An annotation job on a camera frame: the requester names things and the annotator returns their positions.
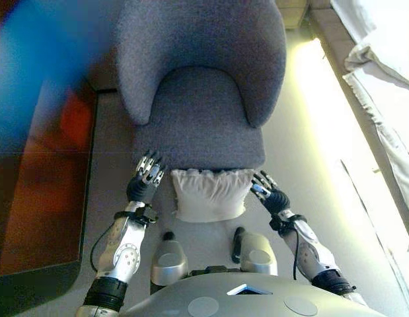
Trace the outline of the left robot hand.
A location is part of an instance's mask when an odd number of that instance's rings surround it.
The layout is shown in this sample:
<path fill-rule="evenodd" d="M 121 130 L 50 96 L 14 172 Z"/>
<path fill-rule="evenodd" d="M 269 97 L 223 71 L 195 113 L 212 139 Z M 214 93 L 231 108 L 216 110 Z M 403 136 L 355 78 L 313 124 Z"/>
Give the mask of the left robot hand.
<path fill-rule="evenodd" d="M 151 204 L 167 166 L 158 151 L 148 150 L 137 163 L 133 176 L 128 182 L 126 196 L 129 202 Z"/>

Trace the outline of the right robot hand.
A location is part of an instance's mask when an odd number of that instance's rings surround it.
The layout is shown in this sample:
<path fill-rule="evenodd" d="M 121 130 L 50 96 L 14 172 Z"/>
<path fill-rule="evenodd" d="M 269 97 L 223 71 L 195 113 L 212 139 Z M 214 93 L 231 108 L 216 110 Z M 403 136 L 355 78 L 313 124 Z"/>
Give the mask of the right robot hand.
<path fill-rule="evenodd" d="M 264 170 L 255 172 L 250 191 L 258 198 L 271 215 L 290 208 L 288 196 L 280 190 L 274 179 Z"/>

